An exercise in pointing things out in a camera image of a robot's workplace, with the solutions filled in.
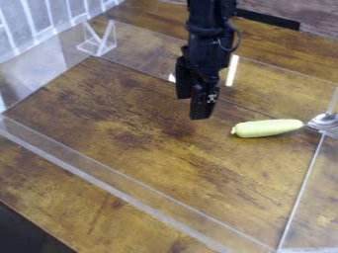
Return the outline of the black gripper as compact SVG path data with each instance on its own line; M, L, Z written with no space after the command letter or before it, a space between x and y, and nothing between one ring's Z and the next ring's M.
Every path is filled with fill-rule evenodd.
M219 72L228 67L236 30L189 31L181 56L175 62L175 93L189 100L188 116L192 120L208 119L219 97Z

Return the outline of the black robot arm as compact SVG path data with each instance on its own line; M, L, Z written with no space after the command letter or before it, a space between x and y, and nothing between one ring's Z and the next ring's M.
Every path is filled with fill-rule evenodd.
M219 97L221 69L228 67L231 53L239 47L239 31L229 23L236 0L187 0L187 44L175 62L175 93L189 100L188 116L208 119Z

